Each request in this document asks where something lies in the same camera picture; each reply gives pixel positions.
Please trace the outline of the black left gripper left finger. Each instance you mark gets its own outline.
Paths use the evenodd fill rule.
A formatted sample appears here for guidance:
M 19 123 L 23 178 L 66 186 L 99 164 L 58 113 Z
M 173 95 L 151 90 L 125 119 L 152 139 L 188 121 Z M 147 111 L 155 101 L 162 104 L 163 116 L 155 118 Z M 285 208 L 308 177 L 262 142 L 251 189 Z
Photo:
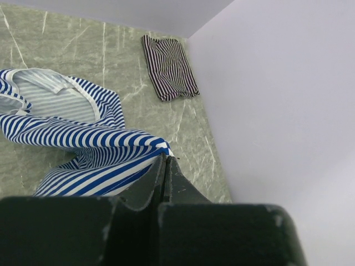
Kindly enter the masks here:
M 117 196 L 1 200 L 2 265 L 149 265 L 166 157 Z

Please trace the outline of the black white striped tank top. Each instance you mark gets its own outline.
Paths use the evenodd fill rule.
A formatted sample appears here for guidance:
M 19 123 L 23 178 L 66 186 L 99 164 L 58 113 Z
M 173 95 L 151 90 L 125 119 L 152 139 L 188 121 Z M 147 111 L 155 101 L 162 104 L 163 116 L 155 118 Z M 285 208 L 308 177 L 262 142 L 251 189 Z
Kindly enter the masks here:
M 177 39 L 144 35 L 141 43 L 150 80 L 161 101 L 200 94 L 184 47 Z

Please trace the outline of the blue white striped tank top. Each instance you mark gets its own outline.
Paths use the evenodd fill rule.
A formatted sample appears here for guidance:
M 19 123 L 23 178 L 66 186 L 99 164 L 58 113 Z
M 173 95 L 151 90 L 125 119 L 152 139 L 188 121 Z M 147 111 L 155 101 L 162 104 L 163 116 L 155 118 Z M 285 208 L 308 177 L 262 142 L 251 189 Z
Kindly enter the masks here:
M 1 130 L 18 144 L 75 154 L 45 175 L 37 197 L 115 196 L 172 155 L 164 139 L 125 127 L 116 92 L 50 69 L 1 71 Z

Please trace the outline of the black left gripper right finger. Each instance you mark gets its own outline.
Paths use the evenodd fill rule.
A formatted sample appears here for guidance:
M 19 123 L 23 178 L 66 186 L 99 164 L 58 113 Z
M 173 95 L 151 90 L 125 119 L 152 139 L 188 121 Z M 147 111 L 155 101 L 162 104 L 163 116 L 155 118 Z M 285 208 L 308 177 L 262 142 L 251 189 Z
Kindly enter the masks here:
M 175 158 L 158 207 L 158 265 L 306 265 L 296 226 L 274 204 L 212 203 Z

